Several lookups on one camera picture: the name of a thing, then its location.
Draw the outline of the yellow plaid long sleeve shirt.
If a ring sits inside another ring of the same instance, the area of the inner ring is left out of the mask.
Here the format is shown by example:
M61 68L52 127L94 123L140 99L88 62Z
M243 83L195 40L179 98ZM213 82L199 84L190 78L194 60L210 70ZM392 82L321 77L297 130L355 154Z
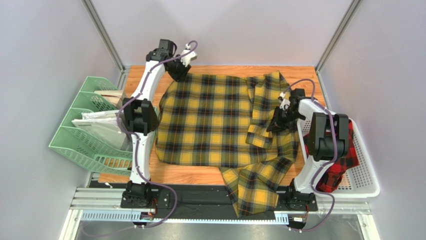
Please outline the yellow plaid long sleeve shirt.
M279 71L248 77L189 73L171 83L159 102L159 160L219 168L238 218L275 209L300 143L294 124L267 131L288 85Z

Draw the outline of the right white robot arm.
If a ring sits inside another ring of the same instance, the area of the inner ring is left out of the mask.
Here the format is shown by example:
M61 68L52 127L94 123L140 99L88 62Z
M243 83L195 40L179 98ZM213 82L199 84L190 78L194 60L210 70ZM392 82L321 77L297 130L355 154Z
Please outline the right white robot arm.
M334 113L315 98L307 97L302 88L280 93L280 105L274 110L267 132L279 133L297 124L304 167L280 195L280 202L293 211L309 209L315 190L327 164L344 158L349 151L349 117Z

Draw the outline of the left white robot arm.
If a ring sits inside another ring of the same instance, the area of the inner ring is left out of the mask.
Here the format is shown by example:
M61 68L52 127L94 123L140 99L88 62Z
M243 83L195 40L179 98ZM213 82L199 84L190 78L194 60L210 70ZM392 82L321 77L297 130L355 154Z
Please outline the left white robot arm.
M191 69L191 61L197 58L198 43L191 40L180 54L177 45L168 39L160 39L159 45L146 55L144 73L131 97L125 98L118 114L124 117L124 132L131 136L132 165L129 181L121 197L120 206L125 209L154 208L152 194L150 154L159 117L152 103L159 82L165 73L176 81L185 80Z

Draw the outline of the red plaid long sleeve shirt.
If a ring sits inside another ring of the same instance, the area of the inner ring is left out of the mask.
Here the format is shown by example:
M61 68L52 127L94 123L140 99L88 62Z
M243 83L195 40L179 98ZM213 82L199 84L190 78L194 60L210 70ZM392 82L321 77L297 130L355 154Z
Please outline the red plaid long sleeve shirt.
M350 168L360 164L354 146L354 128L351 120L348 121L349 147L345 157L337 159L319 179L315 189L319 192L332 193L343 180L343 175Z

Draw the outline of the book in file rack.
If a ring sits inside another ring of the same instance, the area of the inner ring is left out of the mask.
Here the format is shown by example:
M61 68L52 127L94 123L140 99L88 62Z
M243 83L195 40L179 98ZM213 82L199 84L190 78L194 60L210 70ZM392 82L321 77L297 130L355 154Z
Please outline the book in file rack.
M121 108L124 99L128 97L123 90L96 90L94 93L102 96L116 108Z

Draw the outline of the papers in file rack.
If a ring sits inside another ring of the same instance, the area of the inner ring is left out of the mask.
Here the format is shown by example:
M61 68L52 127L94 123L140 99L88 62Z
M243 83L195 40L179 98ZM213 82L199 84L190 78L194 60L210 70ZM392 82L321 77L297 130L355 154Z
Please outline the papers in file rack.
M118 110L83 112L81 119L71 122L76 128L86 131L110 147L131 152L132 140L129 134L121 131L117 123L118 113Z

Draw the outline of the white plastic basket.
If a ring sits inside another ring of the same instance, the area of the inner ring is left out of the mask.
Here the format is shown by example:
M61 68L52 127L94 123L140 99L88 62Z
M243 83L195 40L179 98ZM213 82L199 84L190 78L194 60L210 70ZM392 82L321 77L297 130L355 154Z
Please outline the white plastic basket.
M338 188L331 194L337 199L365 199L376 197L380 193L380 186L370 156L364 141L354 120L351 121L353 128L353 144L359 165L345 171ZM295 188L301 193L312 193L311 181L320 167L327 160L315 161L305 149L303 137L309 133L311 122L309 120L297 120L296 122L304 166L300 173L294 178Z

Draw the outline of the green plastic file rack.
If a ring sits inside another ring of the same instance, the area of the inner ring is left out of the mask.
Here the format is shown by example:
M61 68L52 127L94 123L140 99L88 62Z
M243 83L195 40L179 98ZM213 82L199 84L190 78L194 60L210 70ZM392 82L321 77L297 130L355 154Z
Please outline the green plastic file rack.
M116 110L114 105L95 93L116 89L106 78L88 76L48 147L90 172L129 176L133 158L131 151L116 149L72 123L82 119L83 113Z

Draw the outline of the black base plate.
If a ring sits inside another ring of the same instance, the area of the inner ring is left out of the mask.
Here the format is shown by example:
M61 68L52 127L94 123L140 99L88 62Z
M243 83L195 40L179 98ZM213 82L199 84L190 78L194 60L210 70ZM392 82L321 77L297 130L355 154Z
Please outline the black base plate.
M152 186L152 202L136 200L126 194L126 184L114 183L111 189L119 193L119 209L138 210L138 217L148 215L152 210L155 217L184 220L272 220L276 212L305 214L317 212L316 198L306 196L287 201L286 192L279 187L277 206L265 212L238 217L231 203L228 191L223 185L172 185L171 189Z

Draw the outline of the aluminium frame rail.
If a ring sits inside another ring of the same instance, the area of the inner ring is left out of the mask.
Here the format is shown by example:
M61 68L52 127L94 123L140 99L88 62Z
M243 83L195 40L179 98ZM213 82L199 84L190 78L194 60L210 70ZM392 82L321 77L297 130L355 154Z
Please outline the aluminium frame rail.
M171 190L154 187L153 198L157 207L131 206L125 202L123 184L110 187L78 187L71 201L67 219L61 230L61 240L76 237L81 221L142 222L156 223L166 217L166 223L198 224L252 224L286 226L295 217L306 214L330 220L334 215L355 215L362 236L366 240L380 239L370 207L367 202L331 202L314 198L310 204L298 203L291 207L279 199L277 207L263 213L236 217L231 200L223 185L172 185Z

